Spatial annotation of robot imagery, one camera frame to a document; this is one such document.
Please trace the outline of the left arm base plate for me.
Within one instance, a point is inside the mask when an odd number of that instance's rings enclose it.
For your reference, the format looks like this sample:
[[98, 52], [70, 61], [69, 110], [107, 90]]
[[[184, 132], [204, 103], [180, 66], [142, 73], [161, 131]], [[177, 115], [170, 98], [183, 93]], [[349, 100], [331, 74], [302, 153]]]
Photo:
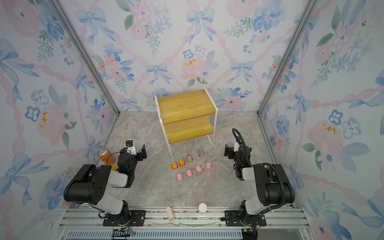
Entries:
[[145, 210], [130, 210], [129, 217], [106, 217], [103, 221], [104, 227], [143, 227], [146, 219]]

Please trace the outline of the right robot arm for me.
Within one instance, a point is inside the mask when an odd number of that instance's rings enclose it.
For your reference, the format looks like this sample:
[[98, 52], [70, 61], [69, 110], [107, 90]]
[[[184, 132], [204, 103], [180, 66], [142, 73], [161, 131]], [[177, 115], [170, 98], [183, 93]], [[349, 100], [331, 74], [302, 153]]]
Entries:
[[254, 164], [250, 162], [252, 149], [235, 143], [225, 145], [225, 156], [234, 160], [236, 177], [241, 181], [254, 182], [255, 195], [239, 206], [238, 214], [230, 214], [227, 221], [244, 226], [262, 225], [262, 218], [268, 212], [279, 209], [295, 201], [295, 191], [280, 164]]

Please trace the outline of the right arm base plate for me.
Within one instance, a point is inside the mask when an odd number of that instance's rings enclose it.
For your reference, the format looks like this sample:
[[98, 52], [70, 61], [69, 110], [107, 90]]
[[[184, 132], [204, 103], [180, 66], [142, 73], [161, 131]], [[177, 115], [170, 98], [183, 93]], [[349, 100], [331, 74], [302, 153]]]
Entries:
[[221, 218], [227, 227], [266, 227], [267, 222], [264, 216], [240, 214], [240, 211], [226, 210], [225, 216]]

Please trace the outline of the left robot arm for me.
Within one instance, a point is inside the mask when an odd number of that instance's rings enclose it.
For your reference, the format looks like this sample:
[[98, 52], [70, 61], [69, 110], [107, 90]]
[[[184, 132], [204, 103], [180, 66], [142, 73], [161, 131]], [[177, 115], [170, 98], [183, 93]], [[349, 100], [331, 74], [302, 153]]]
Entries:
[[147, 158], [146, 147], [137, 152], [133, 141], [128, 140], [119, 153], [117, 171], [109, 165], [83, 165], [65, 188], [64, 200], [99, 210], [104, 227], [142, 227], [146, 211], [130, 210], [127, 201], [112, 196], [106, 188], [128, 189], [133, 185], [137, 163]]

